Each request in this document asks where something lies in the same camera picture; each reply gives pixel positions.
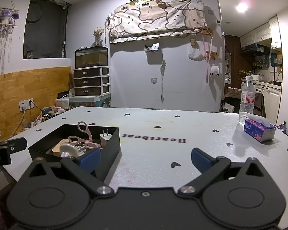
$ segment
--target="wooden rod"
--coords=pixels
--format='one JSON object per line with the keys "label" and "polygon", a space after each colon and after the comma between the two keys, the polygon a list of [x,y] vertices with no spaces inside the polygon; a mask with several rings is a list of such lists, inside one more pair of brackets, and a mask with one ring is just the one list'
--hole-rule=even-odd
{"label": "wooden rod", "polygon": [[8,8],[8,7],[0,7],[0,9],[10,9],[10,10],[12,10],[12,11],[16,11],[16,12],[20,12],[20,10],[18,10],[18,9],[13,9],[13,8]]}
{"label": "wooden rod", "polygon": [[5,26],[14,26],[14,27],[19,27],[18,25],[14,25],[14,24],[5,24],[5,23],[0,23],[0,25],[5,25]]}

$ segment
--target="kitchen cabinet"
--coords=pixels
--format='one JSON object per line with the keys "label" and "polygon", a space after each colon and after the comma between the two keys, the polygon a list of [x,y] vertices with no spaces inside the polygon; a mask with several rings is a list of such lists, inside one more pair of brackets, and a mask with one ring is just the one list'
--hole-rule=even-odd
{"label": "kitchen cabinet", "polygon": [[281,48],[282,43],[280,39],[280,26],[277,16],[269,20],[270,31],[272,37],[272,49]]}
{"label": "kitchen cabinet", "polygon": [[253,32],[250,32],[248,34],[241,36],[240,41],[241,41],[241,47],[252,45],[255,43],[255,35],[253,34]]}
{"label": "kitchen cabinet", "polygon": [[254,30],[255,35],[255,43],[270,39],[271,38],[271,31],[270,31],[270,24],[266,23],[263,26]]}
{"label": "kitchen cabinet", "polygon": [[280,27],[277,16],[270,19],[268,23],[254,29],[253,31],[240,37],[241,47],[246,47],[254,43],[272,38],[272,48],[281,48]]}
{"label": "kitchen cabinet", "polygon": [[256,89],[263,94],[266,118],[270,119],[272,124],[276,124],[282,91],[269,86],[254,85]]}

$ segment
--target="power outlet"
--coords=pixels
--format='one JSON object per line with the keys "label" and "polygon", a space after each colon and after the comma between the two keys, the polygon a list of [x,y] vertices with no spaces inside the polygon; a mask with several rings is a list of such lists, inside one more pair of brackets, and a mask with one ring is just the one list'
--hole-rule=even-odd
{"label": "power outlet", "polygon": [[28,103],[26,100],[19,102],[19,109],[22,112],[24,109],[28,109]]}
{"label": "power outlet", "polygon": [[32,98],[28,99],[28,100],[27,100],[27,102],[28,102],[28,108],[29,108],[29,109],[34,108],[34,104],[33,104],[33,103],[29,103],[29,101],[34,102]]}

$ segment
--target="fabric cover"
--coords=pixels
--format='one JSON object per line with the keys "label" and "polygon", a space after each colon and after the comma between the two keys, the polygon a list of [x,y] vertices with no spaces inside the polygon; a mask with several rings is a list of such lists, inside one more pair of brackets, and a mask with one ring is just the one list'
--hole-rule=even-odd
{"label": "fabric cover", "polygon": [[192,0],[124,4],[107,21],[110,43],[197,34],[207,26],[204,4]]}

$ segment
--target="pink scissors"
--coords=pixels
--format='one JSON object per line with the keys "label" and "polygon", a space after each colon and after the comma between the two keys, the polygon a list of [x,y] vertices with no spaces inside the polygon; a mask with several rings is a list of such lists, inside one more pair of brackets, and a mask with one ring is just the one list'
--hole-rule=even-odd
{"label": "pink scissors", "polygon": [[[82,130],[80,128],[80,124],[81,123],[83,123],[85,125],[85,130]],[[88,134],[89,139],[85,140],[85,139],[82,139],[80,137],[70,136],[70,137],[68,137],[68,141],[71,144],[76,145],[76,144],[84,143],[85,148],[88,148],[88,149],[95,149],[95,148],[101,149],[102,148],[100,144],[93,143],[92,134],[91,134],[91,132],[90,132],[90,130],[88,128],[88,125],[85,122],[83,122],[83,121],[78,122],[77,126],[78,126],[78,130],[79,131],[82,131],[82,132]]]}

